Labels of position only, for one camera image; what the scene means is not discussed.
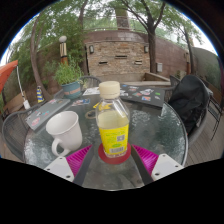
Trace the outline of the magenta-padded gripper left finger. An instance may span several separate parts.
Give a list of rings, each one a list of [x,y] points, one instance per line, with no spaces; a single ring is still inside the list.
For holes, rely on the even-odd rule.
[[[81,186],[84,183],[94,150],[89,145],[67,157],[57,157],[45,171]]]

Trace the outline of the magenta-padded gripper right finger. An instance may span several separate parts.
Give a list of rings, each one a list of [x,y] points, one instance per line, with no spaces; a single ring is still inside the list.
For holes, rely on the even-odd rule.
[[[164,178],[183,168],[167,154],[157,155],[145,148],[131,145],[131,155],[145,185]]]

